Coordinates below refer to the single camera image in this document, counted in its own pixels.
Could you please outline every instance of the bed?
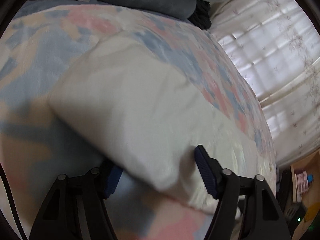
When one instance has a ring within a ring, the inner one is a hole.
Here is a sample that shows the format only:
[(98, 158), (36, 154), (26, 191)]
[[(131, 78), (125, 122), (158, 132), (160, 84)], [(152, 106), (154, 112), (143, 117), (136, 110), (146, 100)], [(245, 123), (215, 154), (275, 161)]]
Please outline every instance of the bed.
[[(104, 158), (52, 113), (48, 92), (101, 37), (121, 30), (135, 32), (159, 59), (178, 68), (255, 143), (256, 156), (235, 156), (238, 173), (263, 174), (275, 191), (275, 152), (262, 109), (208, 32), (190, 23), (111, 5), (54, 4), (30, 11), (24, 7), (0, 40), (0, 160), (27, 235), (57, 175), (82, 175)], [(0, 208), (17, 232), (2, 185), (0, 195)], [(105, 204), (116, 235), (123, 240), (203, 239), (212, 220), (211, 214), (182, 205), (126, 172)]]

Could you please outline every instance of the silver bolt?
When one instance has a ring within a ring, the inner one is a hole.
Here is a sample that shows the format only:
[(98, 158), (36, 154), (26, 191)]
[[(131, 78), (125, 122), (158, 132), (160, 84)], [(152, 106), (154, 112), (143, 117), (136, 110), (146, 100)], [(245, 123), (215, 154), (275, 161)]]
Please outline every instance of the silver bolt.
[(98, 174), (98, 173), (99, 173), (99, 168), (93, 168), (93, 169), (91, 170), (91, 173), (92, 173), (92, 174)]
[(264, 177), (262, 175), (260, 175), (260, 174), (256, 175), (256, 179), (258, 181), (264, 181)]
[(231, 174), (232, 174), (232, 171), (229, 170), (229, 169), (223, 169), (223, 170), (222, 170), (222, 173), (225, 174), (225, 175), (231, 175)]
[(66, 175), (65, 174), (60, 174), (58, 176), (58, 180), (64, 180), (66, 178)]

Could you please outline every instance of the patterned bed sheet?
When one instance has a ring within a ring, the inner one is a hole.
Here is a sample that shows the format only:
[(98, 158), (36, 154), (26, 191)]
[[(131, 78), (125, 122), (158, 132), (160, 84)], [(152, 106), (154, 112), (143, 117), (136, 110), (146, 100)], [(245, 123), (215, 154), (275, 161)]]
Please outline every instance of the patterned bed sheet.
[[(180, 69), (207, 101), (255, 141), (263, 160), (257, 169), (270, 174), (268, 182), (275, 187), (275, 153), (260, 105), (208, 32), (128, 8), (63, 5), (13, 20), (0, 40), (0, 161), (27, 235), (58, 174), (82, 175), (103, 160), (53, 115), (47, 94), (101, 37), (122, 30)], [(16, 230), (4, 195), (0, 184), (0, 208)], [(120, 240), (203, 239), (212, 219), (126, 173), (106, 207)]]

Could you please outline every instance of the white pillow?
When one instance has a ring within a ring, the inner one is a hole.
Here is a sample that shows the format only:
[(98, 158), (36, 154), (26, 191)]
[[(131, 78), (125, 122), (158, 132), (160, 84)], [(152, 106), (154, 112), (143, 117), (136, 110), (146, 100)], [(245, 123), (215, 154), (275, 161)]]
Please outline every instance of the white pillow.
[[(236, 155), (257, 155), (255, 143), (185, 76), (126, 32), (99, 41), (82, 55), (60, 78), (49, 103), (130, 174), (209, 213), (217, 201), (196, 168), (195, 146), (203, 144), (236, 173)], [(254, 176), (255, 169), (248, 167), (248, 173)]]

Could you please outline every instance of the curtain fold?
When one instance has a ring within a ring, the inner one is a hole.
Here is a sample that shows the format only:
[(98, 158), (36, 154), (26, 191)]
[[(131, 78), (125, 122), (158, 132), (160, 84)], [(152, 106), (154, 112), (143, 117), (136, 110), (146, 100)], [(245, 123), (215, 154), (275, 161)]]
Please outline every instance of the curtain fold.
[(231, 0), (210, 33), (252, 87), (280, 167), (320, 145), (320, 36), (294, 0)]

